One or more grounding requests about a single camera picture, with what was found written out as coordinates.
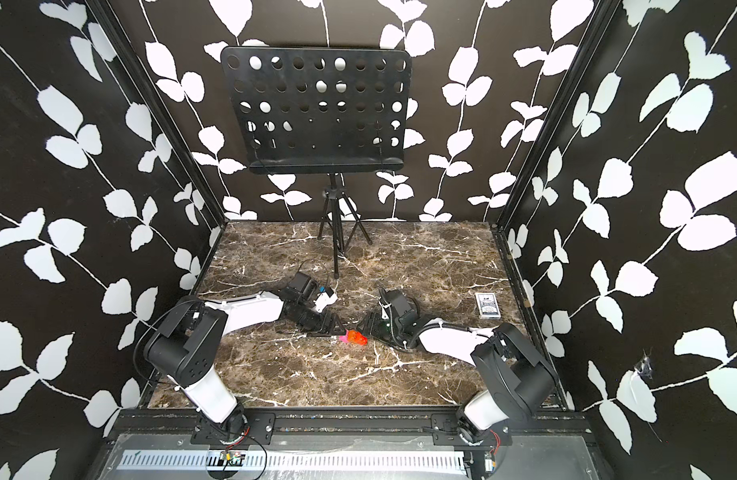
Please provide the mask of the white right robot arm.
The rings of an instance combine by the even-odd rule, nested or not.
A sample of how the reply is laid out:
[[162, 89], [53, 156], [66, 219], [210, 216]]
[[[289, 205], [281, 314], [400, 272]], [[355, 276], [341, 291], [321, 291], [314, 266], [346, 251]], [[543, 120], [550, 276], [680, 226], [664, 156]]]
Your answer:
[[556, 384], [546, 357], [514, 325], [473, 328], [424, 315], [400, 290], [380, 290], [378, 308], [358, 323], [358, 332], [396, 350], [423, 350], [472, 366], [485, 388], [456, 414], [457, 434], [471, 444], [510, 421], [532, 418]]

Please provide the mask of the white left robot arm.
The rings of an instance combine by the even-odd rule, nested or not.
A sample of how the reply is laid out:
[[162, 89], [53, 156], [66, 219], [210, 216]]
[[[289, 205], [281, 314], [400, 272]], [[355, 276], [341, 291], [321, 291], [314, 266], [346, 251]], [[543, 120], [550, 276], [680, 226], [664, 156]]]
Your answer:
[[172, 307], [144, 344], [142, 356], [172, 380], [210, 423], [228, 428], [242, 417], [242, 406], [216, 372], [216, 354], [224, 336], [278, 320], [294, 322], [302, 332], [344, 334], [338, 316], [328, 311], [336, 290], [298, 272], [284, 287], [232, 298], [204, 301], [186, 296]]

